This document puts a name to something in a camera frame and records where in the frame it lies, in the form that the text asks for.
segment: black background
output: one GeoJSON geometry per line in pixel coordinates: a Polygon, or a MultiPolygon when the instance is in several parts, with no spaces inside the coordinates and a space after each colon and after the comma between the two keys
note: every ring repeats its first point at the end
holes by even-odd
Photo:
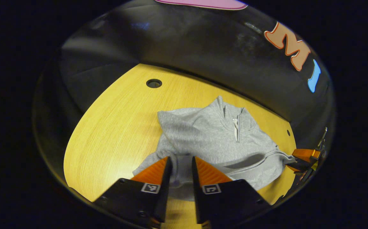
{"type": "MultiPolygon", "coordinates": [[[[368,228],[368,1],[246,1],[300,34],[333,78],[337,133],[321,171],[255,228],[368,228]]],[[[74,199],[37,151],[34,87],[74,31],[118,1],[0,1],[0,228],[120,228],[74,199]]]]}

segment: wood grain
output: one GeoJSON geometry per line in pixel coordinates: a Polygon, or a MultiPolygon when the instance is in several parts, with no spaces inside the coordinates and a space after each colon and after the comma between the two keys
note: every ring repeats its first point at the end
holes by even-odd
{"type": "MultiPolygon", "coordinates": [[[[227,103],[246,107],[280,150],[292,154],[296,146],[290,124],[275,113],[196,77],[139,64],[110,85],[76,126],[64,158],[68,186],[94,201],[119,178],[133,177],[132,171],[155,151],[162,133],[158,111],[205,107],[219,95],[227,103]],[[162,81],[161,87],[147,87],[147,80],[154,78],[162,81]]],[[[258,192],[274,204],[287,193],[294,177],[285,168],[278,179],[258,192]]],[[[194,202],[169,198],[163,228],[200,228],[194,202]]]]}

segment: wooden table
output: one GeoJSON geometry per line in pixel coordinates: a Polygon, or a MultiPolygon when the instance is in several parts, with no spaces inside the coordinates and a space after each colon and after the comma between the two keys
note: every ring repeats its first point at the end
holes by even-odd
{"type": "MultiPolygon", "coordinates": [[[[275,113],[199,78],[139,64],[110,85],[79,121],[64,158],[67,184],[94,201],[119,178],[132,178],[132,171],[156,150],[162,133],[158,111],[205,107],[219,95],[227,103],[246,107],[280,150],[292,154],[296,146],[290,123],[275,113]],[[146,82],[154,78],[162,81],[161,87],[147,87],[146,82]]],[[[285,168],[278,179],[258,193],[274,204],[290,189],[294,177],[285,168]]],[[[194,202],[169,198],[162,227],[201,228],[196,222],[194,202]]]]}

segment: gray sweatshirt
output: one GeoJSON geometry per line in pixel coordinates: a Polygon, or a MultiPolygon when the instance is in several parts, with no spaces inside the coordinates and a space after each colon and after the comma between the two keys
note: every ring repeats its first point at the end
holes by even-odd
{"type": "Polygon", "coordinates": [[[159,111],[163,133],[156,152],[133,171],[134,175],[170,156],[172,174],[169,195],[194,201],[192,156],[210,163],[232,180],[245,179],[255,190],[274,181],[293,156],[281,152],[246,108],[217,97],[205,108],[159,111]]]}

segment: letter m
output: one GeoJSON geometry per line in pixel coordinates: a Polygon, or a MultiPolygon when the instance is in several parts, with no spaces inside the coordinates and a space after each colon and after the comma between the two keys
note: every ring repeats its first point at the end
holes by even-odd
{"type": "Polygon", "coordinates": [[[304,62],[311,52],[310,48],[303,41],[297,41],[295,34],[279,22],[277,22],[276,27],[274,27],[273,31],[264,32],[264,36],[278,49],[284,48],[283,41],[284,38],[287,37],[286,55],[290,56],[291,54],[297,52],[294,56],[291,57],[291,64],[295,67],[295,69],[297,69],[297,71],[301,71],[304,62]]]}

